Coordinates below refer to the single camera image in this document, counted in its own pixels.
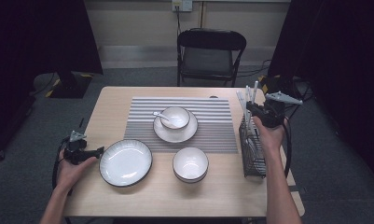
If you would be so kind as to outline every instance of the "metal utensil rack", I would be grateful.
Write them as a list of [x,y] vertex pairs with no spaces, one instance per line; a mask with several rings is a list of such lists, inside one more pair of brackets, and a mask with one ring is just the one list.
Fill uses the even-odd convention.
[[249,124],[242,117],[239,127],[240,143],[242,146],[242,167],[244,176],[266,176],[266,163],[259,141],[259,132],[254,122],[249,119]]

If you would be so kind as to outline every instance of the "white plate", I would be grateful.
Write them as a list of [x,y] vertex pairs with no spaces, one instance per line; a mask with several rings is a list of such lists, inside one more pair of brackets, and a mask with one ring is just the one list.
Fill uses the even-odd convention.
[[100,174],[110,185],[128,187],[148,174],[151,150],[137,140],[122,140],[109,147],[100,159]]
[[160,122],[160,117],[156,117],[154,120],[154,131],[159,138],[170,143],[185,142],[191,138],[198,130],[198,120],[195,115],[189,112],[189,124],[180,129],[169,129],[164,127]]
[[207,174],[208,167],[209,160],[206,154],[195,147],[183,148],[173,158],[175,175],[187,183],[202,180]]

